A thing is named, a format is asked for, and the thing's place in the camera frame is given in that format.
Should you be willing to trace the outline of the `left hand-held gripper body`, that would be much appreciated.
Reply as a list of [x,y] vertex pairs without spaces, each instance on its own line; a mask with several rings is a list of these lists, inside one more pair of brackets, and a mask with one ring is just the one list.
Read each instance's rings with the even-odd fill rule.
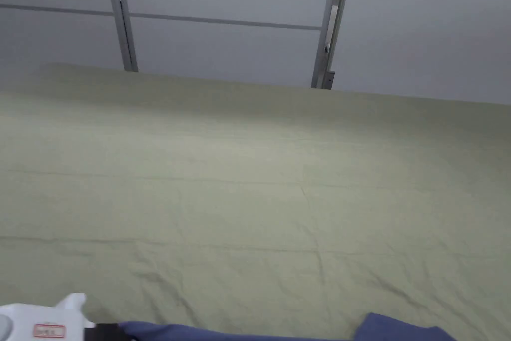
[[0,307],[2,341],[118,341],[117,324],[97,324],[86,318],[84,293],[72,293],[57,305],[8,304]]

